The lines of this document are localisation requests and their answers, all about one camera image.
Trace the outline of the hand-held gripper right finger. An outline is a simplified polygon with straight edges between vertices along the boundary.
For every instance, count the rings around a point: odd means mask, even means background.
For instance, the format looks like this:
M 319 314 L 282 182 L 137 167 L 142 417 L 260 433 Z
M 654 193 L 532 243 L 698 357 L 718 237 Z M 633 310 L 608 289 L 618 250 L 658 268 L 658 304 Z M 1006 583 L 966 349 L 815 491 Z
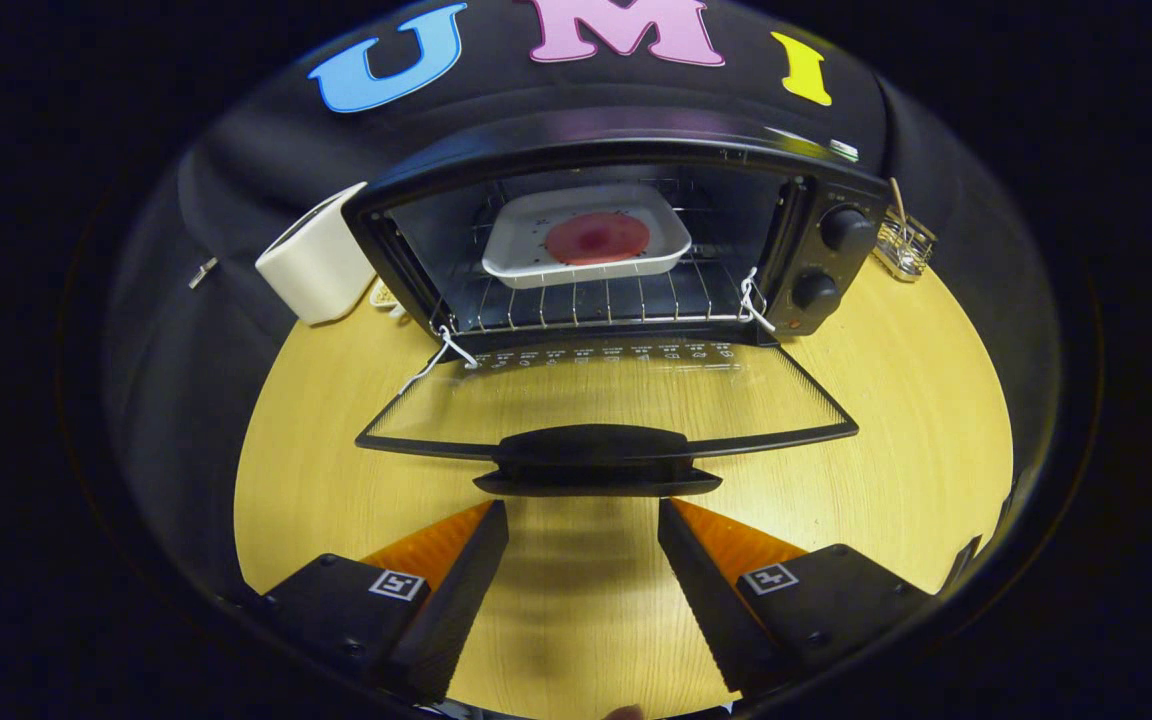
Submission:
M 728 691 L 814 679 L 938 600 L 849 544 L 804 550 L 682 498 L 657 538 Z

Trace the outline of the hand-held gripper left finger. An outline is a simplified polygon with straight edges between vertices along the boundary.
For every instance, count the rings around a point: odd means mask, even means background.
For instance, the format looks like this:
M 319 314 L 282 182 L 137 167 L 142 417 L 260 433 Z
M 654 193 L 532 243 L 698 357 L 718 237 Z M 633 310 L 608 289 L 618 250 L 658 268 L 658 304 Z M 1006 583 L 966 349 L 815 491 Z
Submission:
M 311 559 L 256 615 L 339 676 L 412 705 L 444 702 L 509 541 L 506 505 L 456 511 L 355 560 Z

